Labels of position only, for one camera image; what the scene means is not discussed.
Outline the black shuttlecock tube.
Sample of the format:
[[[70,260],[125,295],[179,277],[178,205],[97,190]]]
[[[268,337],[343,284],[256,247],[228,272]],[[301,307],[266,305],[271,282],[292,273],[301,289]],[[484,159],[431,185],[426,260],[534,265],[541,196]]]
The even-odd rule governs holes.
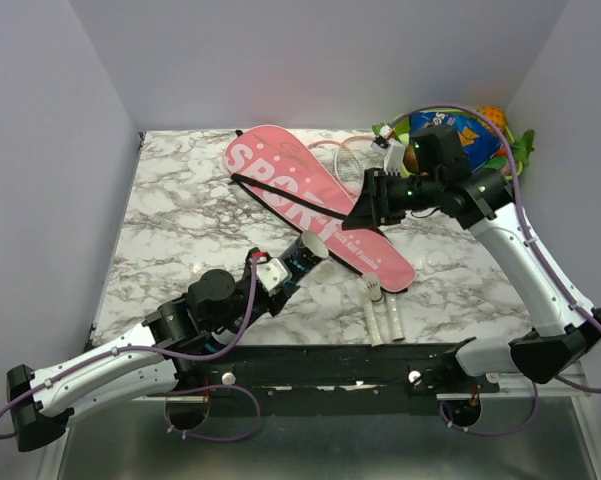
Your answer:
[[[210,337],[201,349],[214,355],[235,345],[260,317],[278,315],[299,290],[301,281],[322,261],[329,250],[313,232],[302,232],[279,256],[252,248],[245,259],[240,280],[230,287],[220,284],[228,272],[214,269],[205,273],[187,293],[191,315],[209,322]]]

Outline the white shuttlecock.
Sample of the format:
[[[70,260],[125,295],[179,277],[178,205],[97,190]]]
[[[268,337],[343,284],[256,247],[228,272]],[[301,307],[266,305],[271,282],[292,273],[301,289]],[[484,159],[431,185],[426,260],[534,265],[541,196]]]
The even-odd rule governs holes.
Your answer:
[[[362,274],[360,280],[362,281],[364,287],[363,292],[370,301],[378,302],[382,300],[383,292],[380,279],[375,272],[367,272]]]
[[[332,263],[326,263],[318,266],[312,274],[312,279],[318,283],[329,283],[336,274],[335,266]]]

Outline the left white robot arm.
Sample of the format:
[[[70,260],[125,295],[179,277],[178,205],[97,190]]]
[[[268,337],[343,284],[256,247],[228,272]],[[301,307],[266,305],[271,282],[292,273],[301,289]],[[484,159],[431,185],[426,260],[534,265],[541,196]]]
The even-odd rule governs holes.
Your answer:
[[[166,302],[127,332],[72,360],[6,374],[7,398],[19,451],[42,448],[92,406],[144,393],[194,393],[195,365],[234,347],[260,316],[277,315],[316,263],[296,248],[278,257],[253,248],[241,279],[207,271],[188,291]]]

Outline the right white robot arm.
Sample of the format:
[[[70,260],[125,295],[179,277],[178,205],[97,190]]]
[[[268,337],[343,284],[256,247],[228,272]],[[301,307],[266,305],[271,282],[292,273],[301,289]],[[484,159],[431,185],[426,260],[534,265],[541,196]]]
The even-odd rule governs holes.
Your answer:
[[[364,173],[345,230],[400,223],[409,211],[437,208],[491,254],[529,312],[532,329],[517,339],[469,339],[437,372],[460,392],[476,377],[519,372],[546,384],[601,340],[601,307],[583,295],[534,236],[512,185],[497,170],[471,172],[458,132],[430,126],[410,136],[419,171],[406,178],[381,169]]]

